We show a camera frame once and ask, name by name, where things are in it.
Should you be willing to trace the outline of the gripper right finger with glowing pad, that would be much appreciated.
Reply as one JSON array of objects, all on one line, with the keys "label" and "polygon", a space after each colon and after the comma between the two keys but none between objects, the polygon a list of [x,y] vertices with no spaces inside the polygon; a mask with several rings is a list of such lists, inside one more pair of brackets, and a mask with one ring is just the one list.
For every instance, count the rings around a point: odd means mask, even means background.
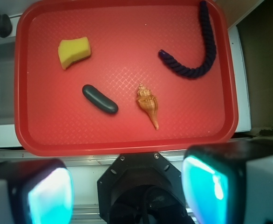
[{"label": "gripper right finger with glowing pad", "polygon": [[192,146],[181,171],[199,223],[273,224],[273,140]]}]

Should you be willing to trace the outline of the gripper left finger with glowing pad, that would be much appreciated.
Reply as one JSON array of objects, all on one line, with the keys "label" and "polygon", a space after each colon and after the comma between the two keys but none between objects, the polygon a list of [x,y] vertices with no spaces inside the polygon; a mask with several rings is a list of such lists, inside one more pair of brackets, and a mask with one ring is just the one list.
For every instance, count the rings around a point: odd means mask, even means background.
[{"label": "gripper left finger with glowing pad", "polygon": [[0,224],[69,224],[74,186],[59,159],[0,162]]}]

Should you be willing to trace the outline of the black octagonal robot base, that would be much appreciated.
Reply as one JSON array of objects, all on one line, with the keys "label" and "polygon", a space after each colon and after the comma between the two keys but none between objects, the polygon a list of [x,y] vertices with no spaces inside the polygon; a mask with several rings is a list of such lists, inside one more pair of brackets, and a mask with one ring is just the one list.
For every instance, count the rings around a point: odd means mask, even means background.
[{"label": "black octagonal robot base", "polygon": [[160,153],[121,154],[97,181],[108,224],[192,224],[181,172]]}]

